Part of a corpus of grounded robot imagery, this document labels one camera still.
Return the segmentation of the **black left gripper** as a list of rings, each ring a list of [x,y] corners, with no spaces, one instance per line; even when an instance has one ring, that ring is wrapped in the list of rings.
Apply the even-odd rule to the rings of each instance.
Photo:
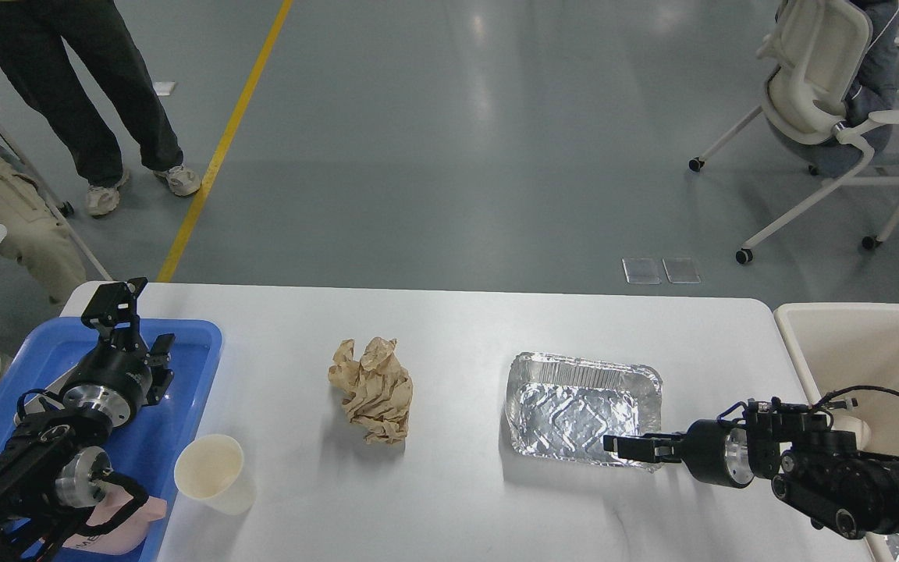
[[[64,407],[88,407],[123,427],[163,400],[175,376],[170,362],[177,337],[161,334],[146,350],[138,315],[146,285],[147,278],[132,278],[97,288],[81,322],[98,332],[99,343],[71,369],[62,387]]]

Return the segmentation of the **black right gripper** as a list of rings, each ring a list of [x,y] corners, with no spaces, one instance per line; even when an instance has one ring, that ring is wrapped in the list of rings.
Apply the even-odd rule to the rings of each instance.
[[[699,482],[742,489],[754,480],[747,432],[715,420],[697,420],[685,434],[604,435],[602,445],[606,452],[627,461],[649,464],[683,461]]]

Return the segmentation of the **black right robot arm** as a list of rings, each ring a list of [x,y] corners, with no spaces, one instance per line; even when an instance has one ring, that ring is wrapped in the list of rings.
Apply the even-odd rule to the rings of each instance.
[[[770,480],[774,496],[817,528],[845,539],[899,533],[899,456],[858,448],[852,431],[839,430],[836,409],[852,409],[851,388],[828,392],[814,404],[779,398],[735,404],[685,432],[606,435],[606,451],[646,463],[684,463],[699,482],[742,489]]]

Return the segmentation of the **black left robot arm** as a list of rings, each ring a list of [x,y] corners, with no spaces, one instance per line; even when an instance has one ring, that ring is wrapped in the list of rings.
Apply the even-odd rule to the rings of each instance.
[[[103,444],[140,409],[158,404],[174,377],[175,335],[140,337],[144,277],[100,285],[81,316],[99,334],[55,399],[26,411],[0,453],[0,561],[50,561],[73,535],[106,535],[147,504],[133,478],[115,472]]]

